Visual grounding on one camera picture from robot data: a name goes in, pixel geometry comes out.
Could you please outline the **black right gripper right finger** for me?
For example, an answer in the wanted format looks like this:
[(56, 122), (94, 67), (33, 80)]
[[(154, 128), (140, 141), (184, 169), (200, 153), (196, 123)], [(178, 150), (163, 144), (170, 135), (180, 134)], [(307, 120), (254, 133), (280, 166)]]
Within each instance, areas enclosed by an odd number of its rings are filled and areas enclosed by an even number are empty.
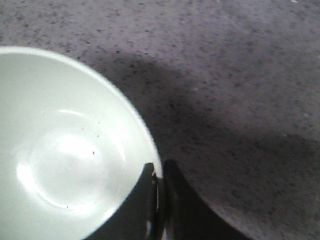
[(163, 166), (169, 240), (247, 240), (218, 216), (191, 187), (177, 163)]

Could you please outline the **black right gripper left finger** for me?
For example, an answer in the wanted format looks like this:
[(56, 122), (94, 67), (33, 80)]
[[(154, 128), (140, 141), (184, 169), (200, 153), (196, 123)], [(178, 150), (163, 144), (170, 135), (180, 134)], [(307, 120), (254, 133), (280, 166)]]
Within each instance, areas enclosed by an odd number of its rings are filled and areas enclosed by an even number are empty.
[(152, 163), (144, 165), (131, 193), (88, 240), (157, 240), (158, 181)]

